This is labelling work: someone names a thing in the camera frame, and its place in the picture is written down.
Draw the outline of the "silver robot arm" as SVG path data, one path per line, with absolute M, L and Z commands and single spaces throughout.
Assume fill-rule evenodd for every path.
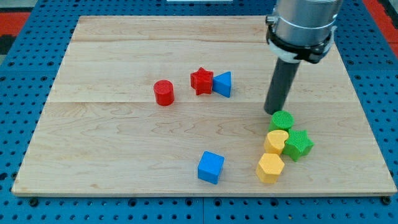
M 318 63 L 334 43 L 335 21 L 342 0 L 277 0 L 270 15 L 266 41 L 284 62 Z

